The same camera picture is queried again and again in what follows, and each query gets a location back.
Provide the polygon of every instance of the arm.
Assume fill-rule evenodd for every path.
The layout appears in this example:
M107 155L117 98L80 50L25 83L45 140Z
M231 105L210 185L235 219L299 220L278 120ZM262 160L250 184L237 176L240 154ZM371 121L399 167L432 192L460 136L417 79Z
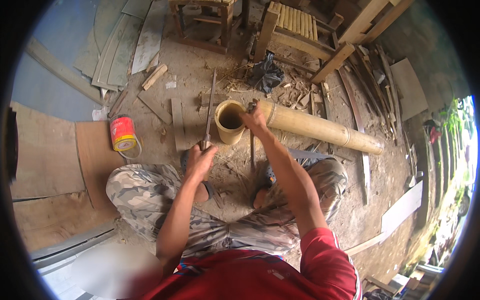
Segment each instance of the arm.
M163 266L163 274L170 275L180 262L190 228L195 191L211 168L217 147L211 146L202 153L199 145L190 149L187 172L173 200L172 207L158 232L156 254Z
M259 105L260 103L257 102L252 113L240 116L264 146L278 184L284 191L288 206L297 219L300 237L314 228L327 228L312 179L267 128L265 116L259 109Z

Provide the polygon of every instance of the red t-shirt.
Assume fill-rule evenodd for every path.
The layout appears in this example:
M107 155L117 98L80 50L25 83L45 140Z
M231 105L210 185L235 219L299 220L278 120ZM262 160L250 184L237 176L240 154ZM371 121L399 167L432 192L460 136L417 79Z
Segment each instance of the red t-shirt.
M300 242L300 273L277 256L257 250L225 250L184 260L142 299L348 299L361 300L350 258L326 228Z

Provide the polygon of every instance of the shirt sleeve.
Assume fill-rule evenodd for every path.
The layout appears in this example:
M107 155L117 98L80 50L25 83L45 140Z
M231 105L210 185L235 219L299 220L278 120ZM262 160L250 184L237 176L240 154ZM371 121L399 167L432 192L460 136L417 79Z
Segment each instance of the shirt sleeve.
M300 272L324 297L361 300L358 272L340 250L335 233L327 228L312 229L301 239L300 248Z

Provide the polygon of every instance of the bare foot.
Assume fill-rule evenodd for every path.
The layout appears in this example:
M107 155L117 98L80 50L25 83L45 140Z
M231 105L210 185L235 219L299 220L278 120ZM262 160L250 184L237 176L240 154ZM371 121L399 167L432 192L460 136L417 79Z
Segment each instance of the bare foot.
M255 209L262 207L265 201L265 197L267 196L268 189L262 188L258 191L257 195L255 196L255 200L253 201L253 207Z
M195 191L195 196L193 197L194 202L205 202L208 200L208 191L203 183L198 185L197 190Z

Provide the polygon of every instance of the hand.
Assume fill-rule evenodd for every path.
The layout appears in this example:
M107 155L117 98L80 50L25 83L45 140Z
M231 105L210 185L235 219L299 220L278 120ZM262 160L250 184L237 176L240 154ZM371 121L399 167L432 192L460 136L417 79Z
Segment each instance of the hand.
M268 131L265 116L260 109L260 102L257 99L253 100L257 105L250 113L240 113L240 118L247 128L249 128L254 135L260 136L263 132Z
M190 178L198 183L203 181L205 175L213 166L213 157L217 151L218 147L213 145L203 152L198 144L193 146L190 149L185 178Z

